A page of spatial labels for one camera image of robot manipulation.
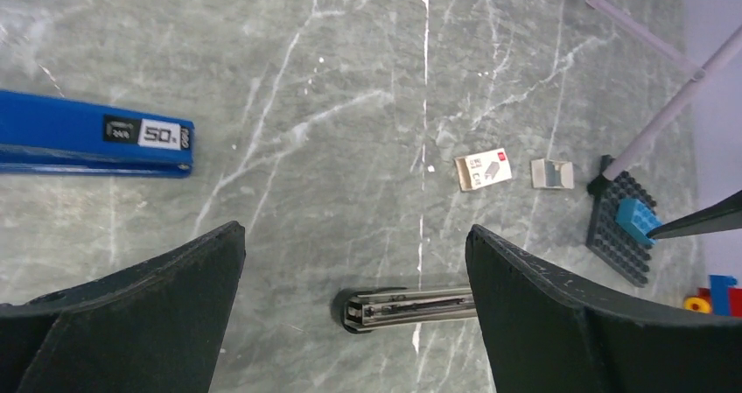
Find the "white box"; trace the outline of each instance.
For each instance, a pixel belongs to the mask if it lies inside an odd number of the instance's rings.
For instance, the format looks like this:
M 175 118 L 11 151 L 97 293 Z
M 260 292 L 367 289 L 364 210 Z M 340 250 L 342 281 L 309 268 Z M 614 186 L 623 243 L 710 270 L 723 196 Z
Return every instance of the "white box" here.
M 535 189 L 574 189 L 574 167 L 569 161 L 534 159 L 531 161 L 531 181 Z
M 463 192 L 513 178 L 510 160 L 503 148 L 458 157 L 454 162 L 458 171 L 458 183 Z

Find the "white wall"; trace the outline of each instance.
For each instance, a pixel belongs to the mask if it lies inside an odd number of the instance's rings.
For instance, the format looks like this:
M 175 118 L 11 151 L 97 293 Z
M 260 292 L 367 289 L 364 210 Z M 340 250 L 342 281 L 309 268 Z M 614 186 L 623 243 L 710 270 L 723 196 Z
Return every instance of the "white wall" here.
M 742 25 L 742 0 L 684 0 L 687 52 L 705 62 Z M 693 102 L 698 203 L 742 190 L 742 53 Z M 742 281 L 742 230 L 702 236 L 709 274 Z

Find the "marble floor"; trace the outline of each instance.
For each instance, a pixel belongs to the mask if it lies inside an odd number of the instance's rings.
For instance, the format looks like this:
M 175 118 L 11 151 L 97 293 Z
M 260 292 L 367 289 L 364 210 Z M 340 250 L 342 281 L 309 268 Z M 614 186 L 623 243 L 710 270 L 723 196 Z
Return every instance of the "marble floor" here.
M 681 44 L 681 0 L 618 0 Z M 465 284 L 479 223 L 666 304 L 702 280 L 662 242 L 632 287 L 583 246 L 583 187 L 680 74 L 583 0 L 0 0 L 0 87 L 196 123 L 186 180 L 0 178 L 0 298 L 109 274 L 230 220 L 247 260 L 214 392 L 494 391 L 476 320 L 352 336 L 349 286 Z M 462 193 L 452 159 L 504 147 L 513 179 Z M 577 189 L 531 188 L 529 161 Z M 690 118 L 632 169 L 672 219 L 695 209 Z

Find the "blue stapler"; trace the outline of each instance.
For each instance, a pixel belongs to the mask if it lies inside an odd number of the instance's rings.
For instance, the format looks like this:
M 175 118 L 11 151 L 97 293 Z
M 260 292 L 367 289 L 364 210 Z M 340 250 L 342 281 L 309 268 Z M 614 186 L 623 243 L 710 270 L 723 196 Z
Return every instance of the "blue stapler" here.
M 0 172 L 182 178 L 193 122 L 0 90 Z

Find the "black lego baseplate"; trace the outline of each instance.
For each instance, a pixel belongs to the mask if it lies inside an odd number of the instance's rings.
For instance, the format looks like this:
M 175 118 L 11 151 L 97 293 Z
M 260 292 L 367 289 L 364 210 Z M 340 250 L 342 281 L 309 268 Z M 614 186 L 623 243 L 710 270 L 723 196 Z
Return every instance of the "black lego baseplate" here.
M 612 161 L 613 157 L 604 155 L 600 159 L 600 172 Z M 629 282 L 642 287 L 648 281 L 652 247 L 639 244 L 616 223 L 619 203 L 625 198 L 640 200 L 652 212 L 657 206 L 631 174 L 622 172 L 605 191 L 595 196 L 585 245 Z

